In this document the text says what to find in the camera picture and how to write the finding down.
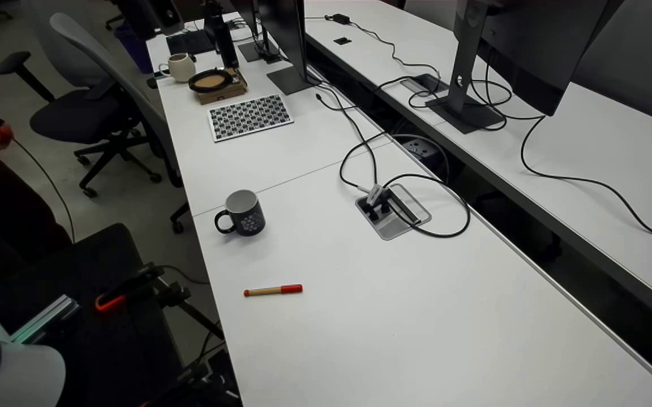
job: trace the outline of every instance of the red pen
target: red pen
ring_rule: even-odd
[[[263,290],[243,290],[241,296],[281,296],[281,294],[301,294],[302,285],[281,285],[281,288],[263,288]]]

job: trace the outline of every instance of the mug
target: mug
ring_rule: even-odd
[[[232,226],[222,228],[220,220],[230,218]],[[265,218],[254,192],[237,190],[226,199],[226,209],[215,215],[220,233],[257,235],[265,228]]]
[[[195,76],[195,64],[187,53],[170,55],[168,71],[177,85],[187,85]]]

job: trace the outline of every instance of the desk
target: desk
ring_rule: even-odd
[[[243,73],[263,81],[267,68],[250,64]],[[340,158],[354,140],[343,119],[309,106],[312,97],[302,96],[312,91],[286,97],[301,112],[290,131],[302,142],[274,131],[223,145],[197,123],[207,106],[187,106],[180,115],[190,96],[177,99],[177,94],[160,86],[247,407],[652,405],[652,368],[479,215],[457,240],[408,233],[383,243],[354,210],[358,194],[340,183],[340,164],[327,166],[317,152],[340,149]],[[342,147],[321,142],[309,119],[334,126],[327,140]],[[263,152],[275,164],[257,158],[256,152],[268,147],[250,145],[257,139],[277,145]],[[254,149],[250,168],[217,182],[215,173],[235,168],[217,156],[237,158],[239,149]],[[312,164],[294,166],[297,155]],[[389,139],[375,156],[383,180],[424,175]],[[366,155],[348,160],[346,177],[368,185]],[[226,194],[241,183],[257,188],[267,220],[256,238],[222,235],[212,226]],[[431,214],[429,232],[461,226],[464,209],[443,188],[403,185]],[[241,296],[247,288],[281,284],[302,284],[306,292]]]
[[[457,38],[447,29],[368,0],[309,0],[306,9],[312,17],[308,19],[309,42],[370,86],[428,71],[405,71],[389,60],[392,47],[354,27],[315,17],[346,15],[393,42],[401,60],[436,67],[443,81],[452,73]],[[333,38],[340,37],[348,37],[351,44],[334,45]],[[441,140],[454,156],[652,308],[652,235],[607,190],[531,177],[518,160],[520,140],[531,123],[508,123],[498,134],[461,137],[431,112],[410,108],[410,96],[403,86],[389,86],[380,94],[421,131]],[[503,112],[533,115],[520,99],[503,106]],[[652,119],[569,85],[557,115],[544,121],[529,139],[526,160],[542,173],[590,177],[615,185],[652,224]]]

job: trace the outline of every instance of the white desk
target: white desk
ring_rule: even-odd
[[[263,81],[263,67],[243,71]],[[478,215],[457,240],[408,233],[383,243],[337,180],[334,160],[354,145],[353,130],[308,94],[286,97],[299,112],[291,134],[215,145],[198,123],[205,106],[180,86],[160,86],[247,407],[652,405],[652,368]],[[299,155],[309,164],[294,166]],[[389,140],[375,156],[383,180],[423,175]],[[354,155],[346,177],[368,185],[368,158]],[[257,190],[267,220],[256,238],[212,226],[241,183]],[[464,210],[445,190],[403,185],[431,214],[429,232],[461,226]],[[306,292],[241,296],[281,284],[302,284]]]
[[[308,17],[334,12],[393,42],[401,60],[436,67],[443,81],[447,81],[457,53],[452,33],[383,2],[309,0],[306,7]],[[389,60],[392,51],[387,45],[354,27],[308,19],[308,34],[370,85],[429,73],[401,68]],[[334,45],[333,38],[340,37],[348,37],[351,44]],[[522,169],[518,145],[529,123],[508,123],[499,134],[461,137],[431,112],[410,108],[408,97],[412,94],[408,88],[389,86],[384,94],[424,131],[443,139],[457,156],[472,160],[481,175],[495,180],[499,190],[533,204],[533,214],[552,220],[552,228],[561,235],[566,235],[564,228],[569,232],[567,235],[576,238],[572,244],[594,253],[597,262],[604,260],[601,266],[608,266],[607,271],[615,280],[652,305],[652,235],[607,190],[547,182]],[[518,99],[503,112],[533,115]],[[542,173],[589,177],[615,185],[652,224],[652,119],[572,85],[557,115],[544,121],[529,139],[526,160]]]

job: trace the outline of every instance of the black mug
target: black mug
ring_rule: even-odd
[[[232,226],[222,228],[220,220],[230,218]],[[265,228],[265,218],[254,192],[237,190],[226,199],[226,209],[215,215],[220,233],[257,235]]]

